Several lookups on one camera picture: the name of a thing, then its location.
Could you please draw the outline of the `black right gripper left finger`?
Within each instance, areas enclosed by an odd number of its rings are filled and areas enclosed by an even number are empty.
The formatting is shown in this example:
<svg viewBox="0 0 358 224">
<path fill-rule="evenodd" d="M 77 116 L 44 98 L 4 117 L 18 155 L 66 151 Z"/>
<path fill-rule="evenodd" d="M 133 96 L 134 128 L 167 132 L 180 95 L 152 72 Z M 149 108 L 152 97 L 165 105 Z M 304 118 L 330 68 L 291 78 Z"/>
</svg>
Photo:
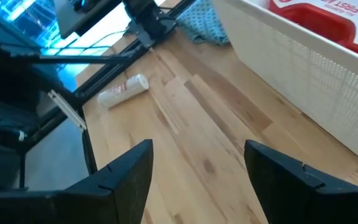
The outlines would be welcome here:
<svg viewBox="0 0 358 224">
<path fill-rule="evenodd" d="M 140 224 L 153 171 L 153 141 L 145 139 L 65 189 L 63 224 Z"/>
</svg>

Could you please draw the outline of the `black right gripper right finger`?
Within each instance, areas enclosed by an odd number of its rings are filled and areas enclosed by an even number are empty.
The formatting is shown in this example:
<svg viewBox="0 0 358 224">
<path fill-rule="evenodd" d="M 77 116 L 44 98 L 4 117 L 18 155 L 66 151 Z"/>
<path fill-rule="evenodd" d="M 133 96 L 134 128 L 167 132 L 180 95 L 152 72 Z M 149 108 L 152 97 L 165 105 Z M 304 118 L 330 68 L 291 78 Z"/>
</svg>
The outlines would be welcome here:
<svg viewBox="0 0 358 224">
<path fill-rule="evenodd" d="M 244 159 L 269 224 L 358 222 L 358 186 L 253 140 Z"/>
</svg>

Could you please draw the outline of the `red first aid kit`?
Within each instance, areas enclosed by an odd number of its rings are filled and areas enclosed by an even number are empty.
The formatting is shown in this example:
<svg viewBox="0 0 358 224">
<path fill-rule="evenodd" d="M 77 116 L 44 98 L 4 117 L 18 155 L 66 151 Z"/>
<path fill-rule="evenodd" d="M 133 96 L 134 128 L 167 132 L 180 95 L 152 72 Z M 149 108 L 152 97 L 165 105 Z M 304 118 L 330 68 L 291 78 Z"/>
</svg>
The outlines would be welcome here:
<svg viewBox="0 0 358 224">
<path fill-rule="evenodd" d="M 269 0 L 268 9 L 358 53 L 358 0 Z"/>
</svg>

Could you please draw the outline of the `white perforated plastic basket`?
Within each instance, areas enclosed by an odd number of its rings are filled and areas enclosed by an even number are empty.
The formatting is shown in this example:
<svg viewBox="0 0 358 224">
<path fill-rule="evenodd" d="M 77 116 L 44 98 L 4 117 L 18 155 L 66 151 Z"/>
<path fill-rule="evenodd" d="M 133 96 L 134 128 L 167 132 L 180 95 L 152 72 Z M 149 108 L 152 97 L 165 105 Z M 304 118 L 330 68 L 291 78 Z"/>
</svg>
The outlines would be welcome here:
<svg viewBox="0 0 358 224">
<path fill-rule="evenodd" d="M 252 0 L 212 0 L 239 60 L 358 156 L 358 54 Z"/>
</svg>

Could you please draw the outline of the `white tube with red print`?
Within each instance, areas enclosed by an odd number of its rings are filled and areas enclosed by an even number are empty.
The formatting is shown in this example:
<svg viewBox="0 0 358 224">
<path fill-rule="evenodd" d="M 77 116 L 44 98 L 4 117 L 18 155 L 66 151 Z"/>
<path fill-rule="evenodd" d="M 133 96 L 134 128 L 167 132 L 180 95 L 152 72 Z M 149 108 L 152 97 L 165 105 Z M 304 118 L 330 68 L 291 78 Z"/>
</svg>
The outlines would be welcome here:
<svg viewBox="0 0 358 224">
<path fill-rule="evenodd" d="M 143 74 L 138 74 L 100 93 L 97 102 L 105 108 L 112 108 L 148 89 L 148 79 Z"/>
</svg>

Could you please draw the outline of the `grey desk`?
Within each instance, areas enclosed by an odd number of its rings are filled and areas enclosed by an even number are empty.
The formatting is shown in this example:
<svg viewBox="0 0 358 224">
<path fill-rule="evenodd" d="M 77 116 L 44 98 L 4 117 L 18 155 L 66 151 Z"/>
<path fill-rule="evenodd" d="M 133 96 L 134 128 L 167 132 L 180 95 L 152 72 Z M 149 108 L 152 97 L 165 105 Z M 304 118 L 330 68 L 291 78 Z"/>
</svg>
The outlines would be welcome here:
<svg viewBox="0 0 358 224">
<path fill-rule="evenodd" d="M 75 12 L 70 0 L 53 0 L 61 38 L 66 39 L 73 32 L 85 34 L 96 23 L 122 3 L 122 0 L 100 0 L 87 13 Z"/>
</svg>

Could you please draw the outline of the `blue patterned cloth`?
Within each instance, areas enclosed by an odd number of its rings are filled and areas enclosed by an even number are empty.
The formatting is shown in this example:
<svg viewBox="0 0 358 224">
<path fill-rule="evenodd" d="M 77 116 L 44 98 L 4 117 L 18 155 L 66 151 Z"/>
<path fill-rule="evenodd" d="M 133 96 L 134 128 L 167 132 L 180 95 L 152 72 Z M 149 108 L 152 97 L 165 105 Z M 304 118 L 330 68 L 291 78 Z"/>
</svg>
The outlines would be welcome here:
<svg viewBox="0 0 358 224">
<path fill-rule="evenodd" d="M 229 38 L 211 0 L 196 0 L 177 17 L 177 23 L 194 43 L 226 45 Z"/>
</svg>

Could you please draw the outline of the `black aluminium table frame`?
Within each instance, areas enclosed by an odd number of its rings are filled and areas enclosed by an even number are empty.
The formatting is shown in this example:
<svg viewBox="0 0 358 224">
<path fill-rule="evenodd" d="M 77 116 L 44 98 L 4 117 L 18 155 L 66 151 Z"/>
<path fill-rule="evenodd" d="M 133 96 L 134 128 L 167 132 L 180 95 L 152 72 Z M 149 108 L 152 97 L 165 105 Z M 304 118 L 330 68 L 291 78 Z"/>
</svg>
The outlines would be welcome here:
<svg viewBox="0 0 358 224">
<path fill-rule="evenodd" d="M 162 7 L 159 8 L 170 17 L 175 19 L 185 11 L 195 0 L 180 0 L 173 8 Z M 89 78 L 81 87 L 74 92 L 69 92 L 63 87 L 55 90 L 64 99 L 67 100 L 70 106 L 84 119 L 83 105 L 94 97 L 99 91 L 102 90 L 108 83 L 113 81 L 120 73 L 124 72 L 129 68 L 137 59 L 141 58 L 146 54 L 148 50 L 141 42 L 136 39 L 124 48 L 118 54 L 108 56 L 79 56 L 79 55 L 36 55 L 36 54 L 24 54 L 24 55 L 11 55 L 16 60 L 21 60 L 24 63 L 29 64 L 101 64 L 103 67 L 96 72 L 91 78 Z M 46 135 L 52 132 L 58 125 L 60 125 L 64 119 L 68 117 L 64 112 L 57 106 L 60 112 L 58 115 L 53 115 L 51 122 L 42 128 L 42 135 L 40 139 L 37 139 L 34 143 L 24 142 L 20 140 L 18 142 L 19 155 L 21 157 L 21 170 L 20 173 L 25 172 L 25 155 L 29 152 L 36 144 L 38 144 Z M 82 130 L 83 150 L 85 155 L 85 163 L 90 174 L 96 172 L 96 161 L 94 158 L 93 148 L 90 141 L 88 130 Z"/>
</svg>

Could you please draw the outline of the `silver aluminium bracket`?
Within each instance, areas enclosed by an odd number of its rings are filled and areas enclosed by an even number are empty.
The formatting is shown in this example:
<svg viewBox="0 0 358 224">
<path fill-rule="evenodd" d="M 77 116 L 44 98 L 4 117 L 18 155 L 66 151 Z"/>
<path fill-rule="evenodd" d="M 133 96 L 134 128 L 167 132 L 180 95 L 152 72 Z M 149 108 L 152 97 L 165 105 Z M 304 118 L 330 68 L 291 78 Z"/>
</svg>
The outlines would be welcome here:
<svg viewBox="0 0 358 224">
<path fill-rule="evenodd" d="M 66 99 L 64 99 L 55 90 L 50 90 L 47 95 L 73 123 L 75 123 L 83 131 L 87 130 L 84 119 L 81 118 L 74 108 L 69 105 Z"/>
</svg>

